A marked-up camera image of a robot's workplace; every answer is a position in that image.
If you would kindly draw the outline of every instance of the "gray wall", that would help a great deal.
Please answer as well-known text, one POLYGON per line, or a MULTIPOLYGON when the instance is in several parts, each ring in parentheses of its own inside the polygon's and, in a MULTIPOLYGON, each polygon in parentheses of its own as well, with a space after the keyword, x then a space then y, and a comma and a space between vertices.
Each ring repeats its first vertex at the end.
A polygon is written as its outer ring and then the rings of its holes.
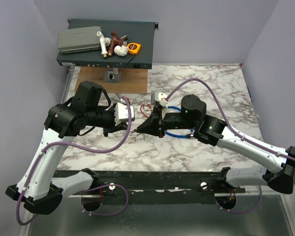
POLYGON ((52 35, 67 19, 159 22, 154 63, 241 63, 278 0, 34 0, 52 35))
POLYGON ((32 0, 0 0, 0 236, 17 235, 16 202, 5 196, 37 150, 48 109, 60 101, 64 68, 32 0))
POLYGON ((295 0, 279 1, 243 72, 265 140, 295 146, 295 0))

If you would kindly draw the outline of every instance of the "marble table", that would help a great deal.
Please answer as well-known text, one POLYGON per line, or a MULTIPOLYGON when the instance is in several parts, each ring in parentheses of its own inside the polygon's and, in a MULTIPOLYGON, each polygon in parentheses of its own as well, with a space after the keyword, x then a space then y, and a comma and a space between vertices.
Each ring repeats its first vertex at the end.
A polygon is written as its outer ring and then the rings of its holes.
MULTIPOLYGON (((76 67, 67 98, 74 95, 80 68, 76 67)), ((159 90, 169 94, 177 85, 189 78, 201 78, 216 93, 231 124, 238 130, 262 139, 256 114, 249 97, 246 83, 239 65, 193 66, 153 65, 148 71, 148 94, 109 94, 112 102, 123 95, 129 97, 135 108, 136 120, 131 130, 146 118, 140 113, 140 105, 148 103, 150 93, 159 90)), ((199 82, 184 85, 170 99, 169 105, 180 107, 180 100, 186 94, 195 94, 207 104, 207 113, 222 119, 220 111, 209 91, 199 82)), ((105 138, 101 128, 77 137, 74 142, 89 148, 108 149, 114 147, 123 137, 124 131, 109 134, 105 138)), ((172 133, 186 134, 187 130, 172 133)), ((93 154, 68 147, 58 165, 60 170, 90 168, 103 171, 220 171, 223 167, 243 168, 256 165, 230 150, 212 147, 196 139, 178 139, 165 136, 137 136, 135 144, 126 142, 119 149, 107 154, 93 154)))

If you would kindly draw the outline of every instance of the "yellow tape measure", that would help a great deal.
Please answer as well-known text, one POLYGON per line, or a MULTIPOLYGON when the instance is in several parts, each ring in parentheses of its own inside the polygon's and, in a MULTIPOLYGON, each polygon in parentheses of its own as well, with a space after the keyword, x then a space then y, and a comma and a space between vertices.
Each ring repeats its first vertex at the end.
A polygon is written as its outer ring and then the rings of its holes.
POLYGON ((127 48, 129 48, 129 52, 132 55, 137 55, 139 50, 141 49, 141 44, 138 43, 129 43, 127 45, 127 48))

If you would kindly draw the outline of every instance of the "brown wooden surface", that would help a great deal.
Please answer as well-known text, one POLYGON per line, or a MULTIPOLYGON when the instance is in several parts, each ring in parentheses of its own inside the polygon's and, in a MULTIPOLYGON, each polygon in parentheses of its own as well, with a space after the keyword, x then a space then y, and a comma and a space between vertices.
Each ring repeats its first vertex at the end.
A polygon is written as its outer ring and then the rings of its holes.
POLYGON ((100 84, 108 93, 147 93, 148 70, 119 69, 121 72, 120 83, 105 83, 104 76, 107 68, 81 67, 75 91, 82 81, 92 81, 100 84))

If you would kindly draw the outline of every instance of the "brown pipe fitting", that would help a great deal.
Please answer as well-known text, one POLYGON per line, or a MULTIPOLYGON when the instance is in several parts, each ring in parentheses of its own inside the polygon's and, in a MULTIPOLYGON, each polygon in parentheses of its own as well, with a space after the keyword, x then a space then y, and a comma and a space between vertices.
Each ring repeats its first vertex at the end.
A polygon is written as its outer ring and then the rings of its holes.
POLYGON ((110 47, 108 50, 108 55, 112 56, 114 54, 114 48, 115 46, 119 45, 122 46, 123 45, 123 39, 118 38, 117 34, 115 31, 112 30, 112 32, 110 33, 113 36, 112 42, 110 43, 110 47))

